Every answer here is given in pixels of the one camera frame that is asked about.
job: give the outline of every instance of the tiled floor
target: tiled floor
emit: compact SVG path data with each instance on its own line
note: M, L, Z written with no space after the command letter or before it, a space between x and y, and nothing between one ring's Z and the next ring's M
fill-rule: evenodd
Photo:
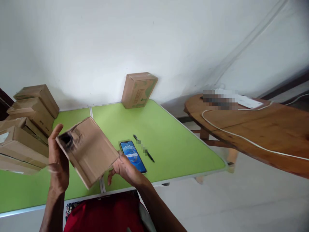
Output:
M227 149L211 149L227 155ZM202 185L171 182L156 191L188 231L309 231L309 180L243 154L234 174L206 176ZM43 210L0 218L0 231L38 231L42 217Z

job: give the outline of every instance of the green tabletop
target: green tabletop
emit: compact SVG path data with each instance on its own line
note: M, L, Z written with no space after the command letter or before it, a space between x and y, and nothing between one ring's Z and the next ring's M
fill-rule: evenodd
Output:
M113 146L132 140L147 169L151 182L170 180L192 174L215 171L225 167L224 161L195 135L187 130L156 102L149 100L145 107L125 109L121 103L92 107L93 118ZM55 119L64 125L63 131L90 116L89 108L60 112ZM155 160L146 156L133 137L135 134ZM49 189L50 175L46 168L32 175L21 175L0 170L0 213L44 205ZM115 175L106 191L130 187ZM70 184L65 199L100 194L99 182L87 190L70 164Z
M126 109L121 103L92 107L93 118L113 146L120 150L119 141L132 140L147 169L151 182L170 180L196 173L223 169L225 163L178 120L155 101L145 107ZM133 135L142 141L155 160L143 153ZM130 187L115 175L110 186L104 175L106 191Z
M89 108L60 112L55 119L54 126L61 122L64 125L62 131L66 131L89 116ZM0 170L0 213L44 205L49 183L50 174L47 168L32 176ZM65 199L98 193L100 193L99 183L88 191L70 164L70 184L65 193Z

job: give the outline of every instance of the pen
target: pen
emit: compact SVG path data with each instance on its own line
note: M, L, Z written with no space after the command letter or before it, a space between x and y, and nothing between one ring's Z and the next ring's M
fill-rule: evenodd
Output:
M133 136L134 136L134 138L136 139L136 141L140 141L140 142L141 142L141 140L139 140L139 139L136 137L136 135L133 135ZM148 157L149 157L153 162L155 162L154 159L152 158L152 156L149 154L148 150L146 150L146 151L147 151Z

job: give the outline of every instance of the cardboard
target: cardboard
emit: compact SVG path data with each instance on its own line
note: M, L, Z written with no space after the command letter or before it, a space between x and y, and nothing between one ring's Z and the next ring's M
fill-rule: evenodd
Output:
M127 74L121 99L124 107L144 107L157 82L158 78L149 72Z
M56 118L59 113L59 107L52 97L47 85L36 85L24 87L21 91L14 95L16 100L38 97L53 118Z
M119 157L103 131L88 117L56 138L87 189L102 178Z
M26 175L32 175L41 170L39 167L2 154L0 154L0 169Z
M45 115L50 120L53 120L53 117L48 112L46 107L43 105L39 98L30 98L24 100L18 100L13 103L13 105L6 111L9 115L19 114L19 113L28 113L39 111L41 114Z
M0 153L39 168L48 165L48 147L18 126L0 131Z
M46 117L38 111L34 112L26 112L20 114L13 114L9 115L6 120L8 119L17 119L27 117L30 121L38 128L40 131L47 137L49 137L52 133L52 124L54 122L53 117Z
M22 128L32 137L35 137L44 145L48 145L47 137L29 120L29 118L17 118L17 119L10 119L5 121L0 121L0 131L7 129L11 126L17 126Z

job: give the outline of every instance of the smartphone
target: smartphone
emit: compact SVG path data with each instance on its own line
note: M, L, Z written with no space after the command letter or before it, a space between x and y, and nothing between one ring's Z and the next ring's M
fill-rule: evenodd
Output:
M146 173L147 170L131 140L120 142L120 147L124 155L128 157L130 162L141 172Z

